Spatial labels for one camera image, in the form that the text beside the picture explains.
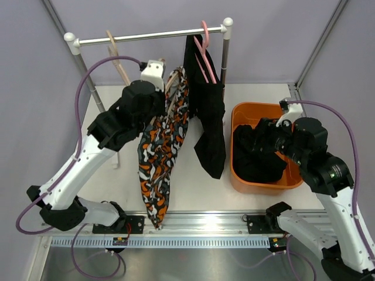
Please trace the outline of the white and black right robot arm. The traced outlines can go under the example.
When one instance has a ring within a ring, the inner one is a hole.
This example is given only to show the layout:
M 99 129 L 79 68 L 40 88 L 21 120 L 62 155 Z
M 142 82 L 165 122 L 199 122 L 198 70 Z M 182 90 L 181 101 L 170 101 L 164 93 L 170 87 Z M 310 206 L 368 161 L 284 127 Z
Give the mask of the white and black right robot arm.
M 279 152 L 298 165 L 299 174 L 323 205 L 335 237 L 299 217 L 286 203 L 270 207 L 265 225 L 271 232 L 286 231 L 320 260 L 330 280 L 374 280 L 374 263 L 355 221 L 354 181 L 346 163 L 328 152 L 328 132 L 315 118 L 262 118 L 255 127 L 254 150 Z

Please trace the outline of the orange camouflage shorts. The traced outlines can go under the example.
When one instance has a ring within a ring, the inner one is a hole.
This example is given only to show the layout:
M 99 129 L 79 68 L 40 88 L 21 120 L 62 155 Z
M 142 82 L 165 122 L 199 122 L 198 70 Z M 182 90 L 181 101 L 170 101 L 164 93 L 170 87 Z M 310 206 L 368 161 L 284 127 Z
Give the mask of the orange camouflage shorts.
M 161 229 L 169 208 L 171 174 L 189 126 L 189 85 L 184 67 L 169 117 L 156 117 L 145 128 L 138 145 L 138 176 L 147 217 Z

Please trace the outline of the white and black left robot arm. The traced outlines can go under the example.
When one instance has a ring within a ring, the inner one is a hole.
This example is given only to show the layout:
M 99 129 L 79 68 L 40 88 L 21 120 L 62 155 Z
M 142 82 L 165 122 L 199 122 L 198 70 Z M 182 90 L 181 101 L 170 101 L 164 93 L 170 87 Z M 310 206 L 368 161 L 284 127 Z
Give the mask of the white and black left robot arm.
M 163 79 L 135 80 L 121 97 L 97 115 L 81 139 L 77 154 L 42 186 L 31 186 L 27 194 L 37 200 L 42 220 L 53 228 L 68 231 L 79 224 L 98 224 L 117 234 L 127 216 L 115 202 L 85 200 L 77 194 L 88 179 L 122 147 L 133 141 L 153 117 L 165 112 Z

